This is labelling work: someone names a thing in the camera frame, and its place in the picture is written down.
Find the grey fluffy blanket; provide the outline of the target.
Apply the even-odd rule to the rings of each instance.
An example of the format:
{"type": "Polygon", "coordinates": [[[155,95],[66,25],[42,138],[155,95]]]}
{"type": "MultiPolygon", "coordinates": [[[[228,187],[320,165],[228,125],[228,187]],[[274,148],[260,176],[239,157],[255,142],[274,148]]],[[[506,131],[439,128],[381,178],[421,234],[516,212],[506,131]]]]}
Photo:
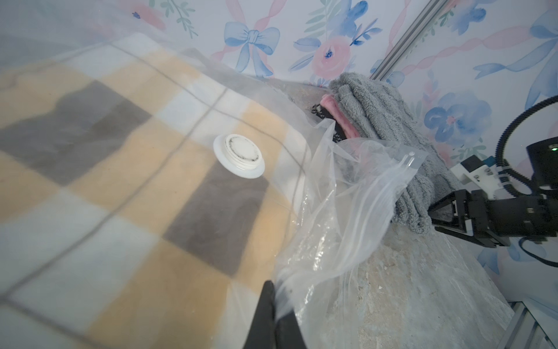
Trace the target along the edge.
{"type": "Polygon", "coordinates": [[[426,158],[400,195],[393,222],[416,234],[428,234],[432,204],[462,189],[456,176],[419,131],[411,109],[391,84],[371,80],[362,74],[343,73],[329,84],[339,109],[365,138],[384,144],[404,145],[422,151],[426,158]]]}

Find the orange cream striped blanket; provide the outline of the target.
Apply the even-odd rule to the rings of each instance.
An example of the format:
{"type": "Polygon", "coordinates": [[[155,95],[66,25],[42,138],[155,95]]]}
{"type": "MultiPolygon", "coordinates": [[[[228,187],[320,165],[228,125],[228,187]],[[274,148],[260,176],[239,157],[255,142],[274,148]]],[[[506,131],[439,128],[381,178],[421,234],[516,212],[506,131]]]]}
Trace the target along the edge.
{"type": "Polygon", "coordinates": [[[1,74],[1,347],[241,348],[309,149],[142,34],[1,74]],[[214,139],[265,162],[245,179],[214,139]]]}

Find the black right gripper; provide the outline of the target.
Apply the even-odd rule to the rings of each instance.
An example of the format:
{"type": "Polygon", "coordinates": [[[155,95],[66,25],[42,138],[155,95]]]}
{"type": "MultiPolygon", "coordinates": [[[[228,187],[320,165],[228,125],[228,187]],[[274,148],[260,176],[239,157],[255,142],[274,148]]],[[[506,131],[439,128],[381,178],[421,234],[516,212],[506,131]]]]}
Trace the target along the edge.
{"type": "Polygon", "coordinates": [[[459,218],[463,228],[433,223],[434,229],[481,247],[508,247],[511,238],[536,244],[557,236],[557,200],[519,196],[489,200],[481,190],[456,190],[428,209],[431,218],[459,218]]]}

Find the pink fluffy blanket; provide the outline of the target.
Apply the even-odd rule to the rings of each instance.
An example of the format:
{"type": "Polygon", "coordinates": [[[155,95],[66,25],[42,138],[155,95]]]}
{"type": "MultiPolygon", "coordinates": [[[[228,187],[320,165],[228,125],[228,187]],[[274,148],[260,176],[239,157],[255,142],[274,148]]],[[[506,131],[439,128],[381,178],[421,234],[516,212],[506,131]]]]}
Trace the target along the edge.
{"type": "Polygon", "coordinates": [[[320,101],[321,113],[328,119],[335,121],[337,141],[359,138],[360,133],[353,123],[343,114],[333,95],[327,94],[320,101]]]}

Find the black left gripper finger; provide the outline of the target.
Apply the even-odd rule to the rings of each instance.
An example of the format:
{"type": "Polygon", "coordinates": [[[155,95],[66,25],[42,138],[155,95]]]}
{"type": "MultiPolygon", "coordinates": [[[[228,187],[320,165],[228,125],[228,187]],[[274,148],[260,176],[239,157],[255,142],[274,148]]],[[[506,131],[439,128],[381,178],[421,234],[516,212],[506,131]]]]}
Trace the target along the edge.
{"type": "Polygon", "coordinates": [[[262,287],[244,349],[306,349],[293,311],[276,320],[275,285],[267,280],[262,287]]]}

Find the clear plastic vacuum bag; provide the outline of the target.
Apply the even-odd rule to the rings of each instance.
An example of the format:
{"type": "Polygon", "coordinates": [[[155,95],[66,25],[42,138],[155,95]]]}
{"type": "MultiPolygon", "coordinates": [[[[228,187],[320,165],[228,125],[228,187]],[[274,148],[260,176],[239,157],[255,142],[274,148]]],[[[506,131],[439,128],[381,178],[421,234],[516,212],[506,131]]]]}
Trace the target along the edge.
{"type": "Polygon", "coordinates": [[[370,1],[3,1],[1,74],[142,34],[202,74],[282,117],[306,140],[305,181],[294,230],[270,279],[279,311],[296,311],[309,347],[355,347],[356,322],[340,317],[333,291],[378,246],[395,196],[421,155],[370,140],[331,141],[334,125],[313,120],[275,91],[279,78],[331,78],[362,66],[356,44],[383,44],[394,2],[370,1]]]}

